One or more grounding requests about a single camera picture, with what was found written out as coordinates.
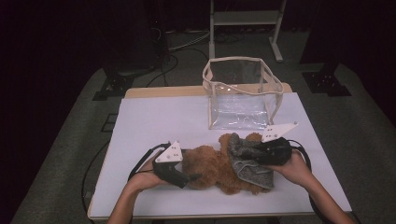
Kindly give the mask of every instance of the black strap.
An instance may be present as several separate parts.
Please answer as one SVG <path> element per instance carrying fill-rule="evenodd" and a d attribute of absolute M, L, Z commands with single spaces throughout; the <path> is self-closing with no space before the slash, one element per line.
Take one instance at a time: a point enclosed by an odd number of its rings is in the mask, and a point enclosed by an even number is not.
<path fill-rule="evenodd" d="M 296 141 L 293 141 L 293 140 L 289 140 L 289 141 L 295 142 L 295 143 L 297 143 L 298 145 L 300 145 L 299 147 L 295 147 L 295 149 L 299 150 L 299 151 L 301 152 L 301 154 L 303 154 L 304 159 L 305 159 L 306 166 L 307 166 L 308 169 L 312 172 L 311 160 L 309 160 L 308 153 L 306 153 L 306 151 L 305 151 L 305 149 L 303 148 L 303 146 L 302 146 L 300 143 L 296 142 Z M 326 224 L 331 224 L 331 223 L 332 223 L 328 218 L 326 218 L 326 217 L 319 211 L 318 206 L 315 204 L 314 200 L 311 198 L 310 195 L 309 195 L 309 202 L 311 202 L 311 207 L 312 207 L 312 209 L 314 210 L 315 214 L 316 214 L 324 223 L 326 223 Z"/>
<path fill-rule="evenodd" d="M 128 181 L 136 174 L 137 170 L 140 168 L 140 166 L 142 166 L 143 162 L 145 162 L 148 159 L 148 157 L 152 154 L 152 152 L 159 147 L 167 148 L 170 147 L 170 144 L 169 143 L 159 144 L 158 146 L 149 149 L 148 152 L 146 152 L 146 154 L 142 157 L 142 159 L 140 159 L 140 161 L 137 163 L 134 169 L 132 169 L 131 173 L 129 173 Z"/>

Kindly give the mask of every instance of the white tabletop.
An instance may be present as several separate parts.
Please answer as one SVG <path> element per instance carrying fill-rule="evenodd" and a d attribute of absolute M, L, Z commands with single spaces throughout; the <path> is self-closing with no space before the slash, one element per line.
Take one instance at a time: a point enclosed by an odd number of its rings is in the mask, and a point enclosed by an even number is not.
<path fill-rule="evenodd" d="M 210 145 L 219 149 L 219 137 L 253 131 L 208 130 L 207 96 L 123 99 L 111 143 L 99 175 L 88 216 L 108 218 L 131 170 L 152 147 L 178 140 L 182 148 Z M 275 124 L 299 122 L 284 137 L 300 142 L 307 151 L 314 175 L 344 211 L 351 207 L 323 151 L 297 93 L 284 93 Z M 134 218 L 256 217 L 312 214 L 304 189 L 275 174 L 275 188 L 252 195 L 241 191 L 225 195 L 217 187 L 205 190 L 160 186 L 139 194 Z"/>

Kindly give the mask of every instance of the stuffed animal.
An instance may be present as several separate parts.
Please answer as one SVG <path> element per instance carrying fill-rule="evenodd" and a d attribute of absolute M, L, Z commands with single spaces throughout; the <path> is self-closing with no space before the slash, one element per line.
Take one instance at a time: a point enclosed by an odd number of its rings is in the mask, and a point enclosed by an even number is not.
<path fill-rule="evenodd" d="M 217 185 L 221 191 L 228 195 L 238 193 L 241 189 L 251 191 L 254 195 L 268 192 L 269 189 L 238 178 L 227 154 L 230 137 L 231 134 L 226 133 L 219 138 L 219 151 L 210 146 L 186 150 L 181 163 L 182 172 L 186 175 L 200 176 L 190 180 L 188 185 L 193 189 L 207 189 Z M 262 136 L 259 133 L 251 133 L 246 139 L 261 141 Z"/>

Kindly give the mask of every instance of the transparent vinyl bag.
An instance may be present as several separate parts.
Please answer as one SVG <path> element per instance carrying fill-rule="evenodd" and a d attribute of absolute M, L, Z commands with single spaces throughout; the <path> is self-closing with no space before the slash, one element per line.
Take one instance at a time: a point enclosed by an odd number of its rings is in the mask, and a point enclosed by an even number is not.
<path fill-rule="evenodd" d="M 211 59 L 203 79 L 209 95 L 209 129 L 263 130 L 274 124 L 283 85 L 262 59 Z"/>

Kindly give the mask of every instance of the person's left hand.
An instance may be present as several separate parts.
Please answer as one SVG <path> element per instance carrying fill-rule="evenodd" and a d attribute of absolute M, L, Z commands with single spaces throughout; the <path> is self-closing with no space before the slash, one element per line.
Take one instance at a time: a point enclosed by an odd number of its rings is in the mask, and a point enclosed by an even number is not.
<path fill-rule="evenodd" d="M 157 152 L 155 156 L 151 157 L 143 164 L 139 171 L 136 172 L 136 174 L 128 181 L 128 188 L 139 189 L 141 191 L 144 189 L 154 188 L 158 185 L 168 184 L 166 181 L 161 180 L 156 176 L 152 171 L 152 162 L 160 152 L 161 151 Z"/>

